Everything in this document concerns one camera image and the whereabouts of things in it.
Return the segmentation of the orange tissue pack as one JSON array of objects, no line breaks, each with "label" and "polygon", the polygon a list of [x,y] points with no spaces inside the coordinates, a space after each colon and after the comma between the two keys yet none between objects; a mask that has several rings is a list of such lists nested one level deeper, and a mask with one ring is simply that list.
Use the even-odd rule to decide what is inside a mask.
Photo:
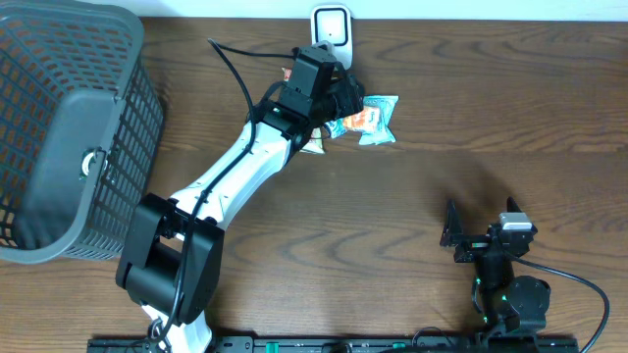
[{"label": "orange tissue pack", "polygon": [[374,133],[380,124],[381,110],[378,107],[365,106],[357,114],[342,119],[342,126],[351,131]]}]

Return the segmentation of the teal wet wipe packet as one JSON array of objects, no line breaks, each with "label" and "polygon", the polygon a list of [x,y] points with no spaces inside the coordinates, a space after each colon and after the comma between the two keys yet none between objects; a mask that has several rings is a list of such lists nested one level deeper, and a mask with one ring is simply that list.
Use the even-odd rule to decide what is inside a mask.
[{"label": "teal wet wipe packet", "polygon": [[393,111],[398,102],[397,95],[370,95],[364,98],[365,108],[378,108],[379,114],[373,132],[363,132],[360,145],[380,145],[394,143],[396,138],[389,128]]}]

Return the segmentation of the yellow white snack bag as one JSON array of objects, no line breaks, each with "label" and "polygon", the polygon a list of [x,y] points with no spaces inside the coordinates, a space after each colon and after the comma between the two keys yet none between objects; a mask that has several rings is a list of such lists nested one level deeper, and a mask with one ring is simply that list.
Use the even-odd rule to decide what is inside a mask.
[{"label": "yellow white snack bag", "polygon": [[[282,67],[284,81],[288,82],[291,76],[291,68]],[[301,149],[304,153],[323,155],[325,153],[322,140],[322,131],[319,127],[313,129],[309,141]]]}]

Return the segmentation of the teal tissue pack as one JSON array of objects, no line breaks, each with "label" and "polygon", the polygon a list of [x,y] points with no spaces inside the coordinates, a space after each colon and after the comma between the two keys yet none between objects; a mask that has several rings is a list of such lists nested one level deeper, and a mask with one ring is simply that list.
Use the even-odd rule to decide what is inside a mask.
[{"label": "teal tissue pack", "polygon": [[331,139],[341,137],[346,133],[346,128],[342,123],[342,119],[326,122],[324,123],[323,128]]}]

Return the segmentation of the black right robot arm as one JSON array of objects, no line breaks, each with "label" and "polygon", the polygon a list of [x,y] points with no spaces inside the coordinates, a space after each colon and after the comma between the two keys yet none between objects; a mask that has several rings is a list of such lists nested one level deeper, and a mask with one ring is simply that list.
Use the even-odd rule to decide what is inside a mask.
[{"label": "black right robot arm", "polygon": [[453,201],[446,204],[442,247],[454,249],[456,263],[474,265],[472,303],[485,318],[486,328],[478,339],[532,336],[546,327],[550,305],[550,286],[544,280],[516,276],[512,263],[530,251],[537,228],[513,198],[506,210],[483,234],[466,234]]}]

